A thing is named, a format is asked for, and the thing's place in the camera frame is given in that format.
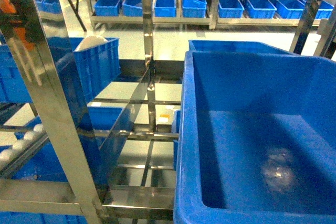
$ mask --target white round object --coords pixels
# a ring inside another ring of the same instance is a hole
[[[35,132],[39,132],[39,133],[44,133],[46,132],[45,129],[44,129],[44,126],[43,124],[39,123],[39,124],[36,124],[34,126],[34,129],[33,129]]]
[[[6,149],[3,150],[2,152],[0,152],[0,161],[2,162],[9,162],[12,160],[12,158],[14,157],[14,153],[12,151],[12,149]]]
[[[23,151],[28,146],[28,144],[29,143],[27,141],[18,140],[13,144],[12,149],[14,151]]]
[[[35,140],[38,139],[38,135],[39,134],[37,132],[35,132],[35,131],[28,131],[24,135],[23,140],[26,140],[26,141],[35,141]]]

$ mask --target shiny metal surface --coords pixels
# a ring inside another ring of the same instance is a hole
[[[34,0],[11,1],[14,11],[20,13],[22,28],[1,23],[1,31],[88,224],[101,223],[103,209],[91,171],[97,177],[103,171],[99,171],[99,150],[84,94],[77,88],[80,80],[65,22],[50,24],[41,19]],[[64,42],[63,55],[52,55],[49,49],[55,29]],[[80,130],[82,120],[86,120],[85,130],[91,137],[79,137],[77,128]],[[86,144],[86,154],[81,141]]]
[[[322,0],[307,0],[289,51],[301,54]]]
[[[83,215],[68,183],[0,179],[0,211]]]
[[[333,42],[336,36],[336,7],[332,10],[331,16],[321,35],[314,55],[331,59],[336,47],[336,43]]]
[[[143,17],[143,39],[145,49],[146,65],[149,68],[149,79],[147,87],[148,98],[148,116],[149,129],[151,132],[156,131],[156,108],[155,104],[155,62],[153,50],[153,33],[154,26],[152,20],[152,3],[153,0],[142,0],[142,17]]]
[[[172,220],[174,207],[173,188],[113,186],[103,206],[114,210],[119,218]]]

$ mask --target metal shelving rack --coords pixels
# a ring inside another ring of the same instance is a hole
[[[109,132],[99,133],[106,136],[107,145],[113,144],[114,140],[125,136],[133,140],[150,141],[147,159],[142,167],[125,165],[126,168],[143,168],[143,178],[139,187],[107,187],[94,183],[93,178],[97,171],[90,163],[90,158],[92,158],[90,155],[94,154],[85,154],[80,141],[80,137],[83,135],[92,140],[95,137],[93,128],[85,128],[85,130],[80,128],[79,118],[88,113],[83,92],[77,92],[77,96],[71,97],[71,102],[69,102],[64,92],[66,84],[62,81],[63,76],[55,67],[47,40],[51,34],[45,28],[50,25],[57,28],[59,34],[62,34],[64,38],[68,38],[64,18],[62,15],[57,18],[49,15],[46,18],[44,14],[38,12],[34,0],[11,1],[15,5],[17,13],[1,13],[0,29],[43,121],[46,133],[41,134],[14,161],[1,170],[0,211],[84,215],[88,224],[118,223],[118,218],[172,220],[174,189],[145,187],[144,185],[149,169],[171,169],[171,167],[150,165],[153,142],[171,141],[177,138],[177,134],[161,132],[160,126],[156,124],[156,105],[177,105],[179,102],[156,101],[155,79],[161,78],[169,83],[179,80],[183,75],[183,62],[156,61],[154,59],[153,24],[157,19],[152,16],[152,0],[142,0],[143,18],[136,21],[143,23],[145,64],[141,60],[120,61],[121,78],[124,81],[127,81],[128,77],[141,76],[131,99],[127,101],[126,108],[131,111],[130,121],[134,123],[140,106],[147,104],[149,125],[145,129],[135,125],[133,131],[129,132],[123,129],[122,124],[116,123]],[[291,45],[292,52],[301,54],[320,4],[321,0],[307,0]],[[212,5],[214,7],[212,13],[217,12],[216,6],[217,4]],[[210,16],[209,19],[207,20],[210,22],[209,25],[214,26],[221,23],[221,20],[216,20],[214,16]],[[315,55],[331,58],[336,48],[333,42],[335,26],[336,9],[332,12]],[[25,38],[18,35],[17,28],[25,30]],[[78,73],[73,73],[68,81],[79,81]],[[125,102],[125,100],[117,99],[100,99],[100,101]],[[29,131],[31,129],[13,127],[10,130]],[[69,182],[10,179],[34,153],[43,147],[48,138]],[[108,166],[107,174],[110,175],[112,171],[113,167]]]

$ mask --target floor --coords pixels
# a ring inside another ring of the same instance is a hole
[[[104,37],[120,38],[119,58],[120,59],[144,59],[143,33],[141,25],[100,25],[93,31],[89,20],[88,8],[85,0],[80,0],[80,15],[84,21],[87,33],[84,33],[72,12],[70,5],[66,0],[61,0],[62,10],[65,14],[66,24],[70,37],[83,37],[88,34],[99,34]],[[267,43],[284,50],[288,50],[295,30],[293,28],[279,27],[227,27],[215,31],[209,31],[207,27],[202,26],[155,26],[154,31],[154,57],[158,60],[183,60],[185,52],[188,50],[188,40],[207,39],[207,40],[240,40],[240,41],[259,41]],[[308,36],[307,43],[303,49],[303,55],[313,55],[320,35],[312,32]],[[101,98],[120,98],[129,99],[136,83],[111,83],[105,90],[99,94]],[[178,101],[181,99],[182,87],[180,84],[157,84],[156,99]],[[175,110],[179,106],[157,106],[157,121],[160,124],[171,124]],[[7,125],[23,125],[34,117],[29,105],[25,105]],[[148,123],[148,110],[144,105],[141,108],[136,123]],[[0,145],[11,145],[16,141],[13,133],[0,133]],[[119,158],[122,164],[144,164],[148,142],[128,141]],[[172,143],[155,143],[152,164],[172,165]],[[123,179],[124,184],[139,186],[143,170],[131,169],[126,173]],[[149,173],[147,186],[153,182],[154,177]],[[162,174],[164,180],[160,179],[159,186],[174,187],[175,172],[165,171]],[[121,220],[121,223],[130,223],[130,220]]]

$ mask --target metal bar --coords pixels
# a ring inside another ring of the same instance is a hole
[[[209,25],[209,29],[215,29],[217,20],[218,20],[218,2],[219,0],[211,0],[211,22]]]
[[[0,132],[27,132],[32,130],[33,128],[25,126],[0,125]]]
[[[331,16],[327,22],[325,29],[322,31],[322,36],[317,44],[314,55],[322,56],[331,59],[331,51],[329,50],[336,35],[336,6],[332,10]]]
[[[133,95],[123,109],[122,113],[118,117],[117,121],[113,125],[112,129],[107,132],[106,139],[100,147],[100,153],[104,162],[107,165],[107,176],[110,177],[113,173],[113,168],[117,164],[117,159],[122,151],[122,148],[116,148],[116,146],[123,146],[130,130],[134,126],[135,119],[138,116],[141,104],[133,104],[133,100],[143,100],[147,92],[147,78],[149,76],[149,70],[147,70],[140,80],[140,83],[133,92]]]
[[[47,134],[42,134],[36,141],[22,150],[6,166],[0,167],[0,178],[11,178],[48,142]]]
[[[68,183],[0,179],[0,211],[83,215]]]
[[[85,25],[84,25],[84,23],[83,23],[82,18],[79,16],[78,8],[76,8],[76,7],[74,6],[74,4],[73,4],[73,2],[72,2],[71,0],[68,0],[68,2],[69,2],[69,5],[71,6],[71,9],[73,10],[73,12],[74,12],[74,14],[75,14],[75,16],[76,16],[76,18],[77,18],[77,20],[78,20],[80,26],[82,27],[83,31],[87,31],[87,30],[86,30],[86,27],[85,27]]]
[[[153,0],[142,0],[142,15],[143,15],[143,38],[146,64],[149,67],[149,80],[147,87],[148,98],[148,116],[149,129],[151,132],[156,131],[156,108],[155,101],[155,62],[153,50],[153,20],[152,20],[152,3]]]
[[[47,40],[51,31],[43,28],[49,21],[41,23],[34,0],[11,1],[24,33],[11,23],[1,23],[0,29],[88,224],[102,223],[104,212],[91,174],[99,178],[97,166],[102,163],[83,91],[75,89],[81,85],[65,22],[53,22],[68,48],[61,60],[60,55],[54,59]],[[78,135],[81,119],[86,119],[85,130],[92,137]]]
[[[322,0],[307,0],[289,51],[301,54]]]
[[[37,113],[37,110],[35,108],[35,105],[33,103],[30,103],[29,106],[30,106],[30,109],[32,110],[34,116],[38,116],[38,113]]]
[[[119,164],[117,168],[121,169],[145,169],[145,165]],[[174,170],[173,166],[150,165],[150,170]]]
[[[128,103],[128,99],[111,99],[111,98],[95,98],[93,102],[102,102],[102,103]],[[133,104],[148,104],[148,100],[139,100],[132,101]],[[154,101],[155,105],[176,105],[180,106],[180,101]]]
[[[130,140],[157,140],[157,142],[171,142],[179,137],[176,133],[132,132],[125,130],[95,131],[94,133],[98,137],[113,135],[113,137],[127,137]]]
[[[174,188],[113,186],[103,206],[119,218],[173,220]]]

